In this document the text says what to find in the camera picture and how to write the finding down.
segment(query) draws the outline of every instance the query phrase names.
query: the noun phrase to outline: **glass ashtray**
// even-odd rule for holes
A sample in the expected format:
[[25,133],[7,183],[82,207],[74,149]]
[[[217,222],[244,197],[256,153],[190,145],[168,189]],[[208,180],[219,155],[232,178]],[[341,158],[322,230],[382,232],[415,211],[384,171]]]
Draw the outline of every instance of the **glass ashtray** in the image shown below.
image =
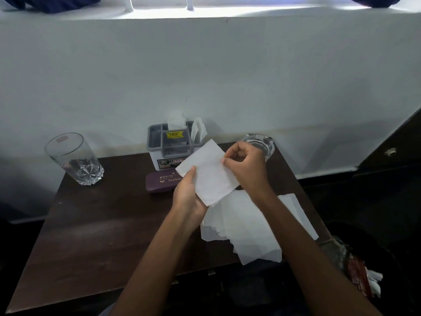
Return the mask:
[[246,134],[241,140],[260,148],[263,151],[266,161],[270,159],[275,151],[275,143],[273,142],[273,139],[261,134]]

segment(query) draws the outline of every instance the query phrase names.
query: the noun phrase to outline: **pile of tissue paper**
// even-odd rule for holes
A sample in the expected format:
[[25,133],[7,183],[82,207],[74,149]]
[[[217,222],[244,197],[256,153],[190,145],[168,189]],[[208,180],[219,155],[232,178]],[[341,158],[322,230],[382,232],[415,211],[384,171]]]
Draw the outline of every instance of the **pile of tissue paper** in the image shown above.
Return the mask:
[[[234,174],[221,163],[224,151],[213,141],[189,156],[176,168],[184,176],[195,165],[196,194],[209,206],[200,226],[205,241],[227,240],[242,264],[258,258],[280,262],[282,250],[262,212],[239,186]],[[278,198],[313,239],[318,235],[294,194]]]

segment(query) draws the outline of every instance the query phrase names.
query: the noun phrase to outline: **wooden table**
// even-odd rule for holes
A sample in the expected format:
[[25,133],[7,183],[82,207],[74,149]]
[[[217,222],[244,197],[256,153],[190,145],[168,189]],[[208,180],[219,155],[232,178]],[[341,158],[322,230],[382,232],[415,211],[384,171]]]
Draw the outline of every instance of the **wooden table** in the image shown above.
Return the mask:
[[[220,144],[227,150],[232,143]],[[167,215],[172,192],[150,195],[149,154],[100,159],[104,178],[81,186],[65,175],[7,313],[59,303],[125,286]],[[278,149],[267,162],[277,195],[295,193],[319,244],[331,235]],[[205,242],[198,229],[178,266],[189,273],[239,262],[229,241]]]

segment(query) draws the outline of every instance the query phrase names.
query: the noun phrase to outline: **white wall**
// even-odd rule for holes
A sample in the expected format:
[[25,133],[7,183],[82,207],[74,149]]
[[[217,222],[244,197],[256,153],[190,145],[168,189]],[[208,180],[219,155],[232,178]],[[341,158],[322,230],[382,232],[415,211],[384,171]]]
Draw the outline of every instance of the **white wall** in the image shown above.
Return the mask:
[[421,105],[419,14],[16,21],[0,40],[0,199],[34,215],[64,173],[43,147],[64,132],[139,153],[181,110],[219,142],[271,135],[317,175],[358,165]]

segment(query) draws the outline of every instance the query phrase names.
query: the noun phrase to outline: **person's left hand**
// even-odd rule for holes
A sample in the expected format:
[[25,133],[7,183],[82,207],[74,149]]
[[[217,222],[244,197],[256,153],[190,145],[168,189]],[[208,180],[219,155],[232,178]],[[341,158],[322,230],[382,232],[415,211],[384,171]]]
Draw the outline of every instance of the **person's left hand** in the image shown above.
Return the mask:
[[195,175],[196,166],[192,166],[177,185],[173,196],[173,207],[171,208],[171,211],[181,215],[185,223],[184,228],[190,234],[199,227],[208,210],[208,207],[196,195],[193,185]]

